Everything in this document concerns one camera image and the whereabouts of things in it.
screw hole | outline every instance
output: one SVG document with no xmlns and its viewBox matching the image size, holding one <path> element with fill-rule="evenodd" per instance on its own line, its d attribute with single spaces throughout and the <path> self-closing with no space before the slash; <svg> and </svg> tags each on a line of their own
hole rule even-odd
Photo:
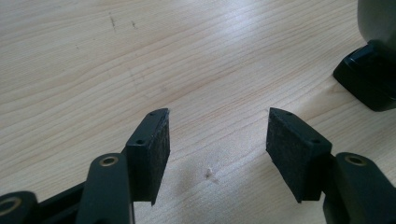
<svg viewBox="0 0 396 224">
<path fill-rule="evenodd" d="M 359 157 L 351 156 L 351 155 L 346 156 L 346 161 L 358 166 L 365 166 L 367 164 L 365 160 L 362 160 Z"/>
<path fill-rule="evenodd" d="M 117 158 L 117 157 L 106 157 L 106 158 L 101 159 L 99 161 L 99 164 L 101 166 L 111 166 L 111 165 L 116 164 L 118 161 L 119 161 L 119 158 Z"/>
<path fill-rule="evenodd" d="M 138 145 L 143 145 L 143 144 L 145 143 L 145 141 L 143 141 L 143 140 L 137 140 L 136 143 L 137 143 Z"/>
<path fill-rule="evenodd" d="M 18 197 L 4 199 L 0 202 L 0 217 L 14 211 L 21 203 L 22 200 Z"/>
</svg>

dark mark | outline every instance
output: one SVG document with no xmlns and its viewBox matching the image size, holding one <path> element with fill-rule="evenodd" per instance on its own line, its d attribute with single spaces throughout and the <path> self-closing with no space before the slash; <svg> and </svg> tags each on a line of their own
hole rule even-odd
<svg viewBox="0 0 396 224">
<path fill-rule="evenodd" d="M 215 184 L 219 183 L 219 180 L 215 178 L 215 173 L 213 172 L 212 168 L 208 167 L 205 173 L 205 179 L 210 180 Z"/>
<path fill-rule="evenodd" d="M 111 12 L 108 13 L 108 16 L 110 17 L 111 25 L 113 26 L 114 33 L 116 33 L 116 24 L 114 22 L 113 17 L 111 16 Z"/>
<path fill-rule="evenodd" d="M 134 29 L 138 29 L 137 27 L 136 27 L 136 23 L 134 23 L 134 21 L 132 21 L 132 26 L 134 27 Z"/>
</svg>

light wood surface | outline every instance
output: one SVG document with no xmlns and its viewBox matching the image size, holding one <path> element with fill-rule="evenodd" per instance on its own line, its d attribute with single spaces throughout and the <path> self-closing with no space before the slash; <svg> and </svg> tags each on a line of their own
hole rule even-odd
<svg viewBox="0 0 396 224">
<path fill-rule="evenodd" d="M 0 195 L 39 201 L 168 107 L 171 155 L 137 223 L 325 223 L 265 151 L 269 107 L 366 156 L 396 185 L 396 113 L 332 77 L 364 45 L 357 1 L 1 0 Z"/>
</svg>

gray object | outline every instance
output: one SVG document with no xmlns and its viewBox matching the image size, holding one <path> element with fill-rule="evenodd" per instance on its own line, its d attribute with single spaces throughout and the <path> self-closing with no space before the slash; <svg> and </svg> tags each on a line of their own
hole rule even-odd
<svg viewBox="0 0 396 224">
<path fill-rule="evenodd" d="M 384 58 L 396 63 L 396 1 L 360 0 L 358 24 L 364 40 Z"/>
</svg>

black rubber pad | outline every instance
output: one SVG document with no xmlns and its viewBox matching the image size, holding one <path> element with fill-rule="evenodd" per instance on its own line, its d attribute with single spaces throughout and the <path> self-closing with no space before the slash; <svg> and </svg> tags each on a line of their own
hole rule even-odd
<svg viewBox="0 0 396 224">
<path fill-rule="evenodd" d="M 271 108 L 266 147 L 298 203 L 320 199 L 332 143 L 292 113 Z"/>
<path fill-rule="evenodd" d="M 170 154 L 169 110 L 147 114 L 121 153 L 128 162 L 131 201 L 155 204 Z"/>
</svg>

